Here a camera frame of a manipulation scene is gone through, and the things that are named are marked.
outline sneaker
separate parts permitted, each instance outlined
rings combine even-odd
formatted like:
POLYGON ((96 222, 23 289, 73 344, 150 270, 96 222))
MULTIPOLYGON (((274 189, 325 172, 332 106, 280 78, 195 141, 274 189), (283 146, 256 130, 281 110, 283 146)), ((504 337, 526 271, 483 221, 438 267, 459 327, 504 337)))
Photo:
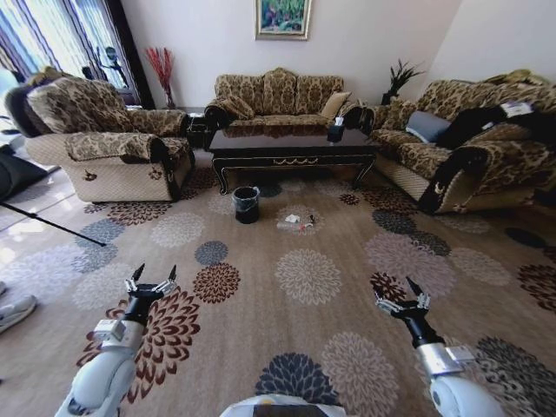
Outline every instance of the sneaker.
POLYGON ((0 333, 11 328, 29 314, 36 307, 36 297, 34 295, 26 295, 24 298, 0 307, 0 333))

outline floor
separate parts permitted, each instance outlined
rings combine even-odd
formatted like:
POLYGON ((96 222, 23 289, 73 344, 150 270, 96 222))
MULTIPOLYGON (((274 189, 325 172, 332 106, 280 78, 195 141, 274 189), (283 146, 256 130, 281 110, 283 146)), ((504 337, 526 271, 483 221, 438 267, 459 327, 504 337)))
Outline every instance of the floor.
POLYGON ((431 217, 376 173, 354 192, 349 169, 242 172, 231 185, 261 187, 261 218, 242 225, 209 156, 197 160, 176 203, 90 205, 62 171, 18 196, 106 248, 0 213, 0 302, 40 301, 0 335, 1 415, 54 414, 97 353, 90 331, 123 312, 122 280, 143 262, 144 282, 175 264, 179 288, 151 310, 122 415, 215 416, 262 393, 362 417, 436 415, 405 326, 374 305, 374 287, 406 298, 406 276, 432 296, 431 325, 475 353, 467 376, 508 415, 556 415, 554 211, 431 217), (289 214, 316 222, 278 229, 289 214))

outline trash can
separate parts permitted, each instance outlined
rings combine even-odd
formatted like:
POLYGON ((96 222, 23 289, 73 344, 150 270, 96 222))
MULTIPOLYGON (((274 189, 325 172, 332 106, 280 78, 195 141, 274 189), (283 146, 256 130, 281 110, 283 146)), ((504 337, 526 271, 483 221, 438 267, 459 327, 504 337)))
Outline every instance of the trash can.
POLYGON ((257 187, 240 187, 232 194, 235 207, 235 218, 243 224, 259 220, 259 194, 257 187))

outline painting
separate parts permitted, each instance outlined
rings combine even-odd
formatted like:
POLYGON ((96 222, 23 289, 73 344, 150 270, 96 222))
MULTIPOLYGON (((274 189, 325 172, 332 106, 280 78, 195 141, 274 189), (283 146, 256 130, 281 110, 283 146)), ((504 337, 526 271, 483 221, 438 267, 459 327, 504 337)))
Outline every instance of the painting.
POLYGON ((307 41, 311 0, 255 0, 255 39, 307 41))

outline floral upholstered sofa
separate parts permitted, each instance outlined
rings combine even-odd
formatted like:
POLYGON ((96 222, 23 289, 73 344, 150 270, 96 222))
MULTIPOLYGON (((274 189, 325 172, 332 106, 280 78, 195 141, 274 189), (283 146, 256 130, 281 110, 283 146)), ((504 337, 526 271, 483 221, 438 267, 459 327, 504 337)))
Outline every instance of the floral upholstered sofa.
POLYGON ((405 131, 416 110, 452 122, 464 109, 510 101, 556 114, 556 87, 442 80, 431 83, 416 103, 395 99, 388 106, 371 107, 370 139, 377 149, 374 166, 428 213, 528 203, 536 188, 554 183, 556 139, 537 142, 524 128, 500 123, 449 150, 423 143, 405 131))
POLYGON ((178 200, 195 157, 180 110, 126 110, 109 83, 61 77, 6 96, 39 163, 59 165, 86 202, 178 200))
MULTIPOLYGON (((284 68, 262 76, 221 75, 216 78, 216 99, 208 104, 205 117, 212 129, 233 126, 236 134, 261 134, 265 127, 273 133, 297 129, 311 134, 313 127, 322 131, 333 124, 334 118, 321 116, 321 111, 332 93, 343 88, 339 76, 297 76, 284 68), (234 116, 222 105, 231 96, 240 97, 254 114, 243 120, 234 116)), ((345 101, 337 116, 344 117, 348 128, 359 128, 362 108, 361 102, 345 101)))

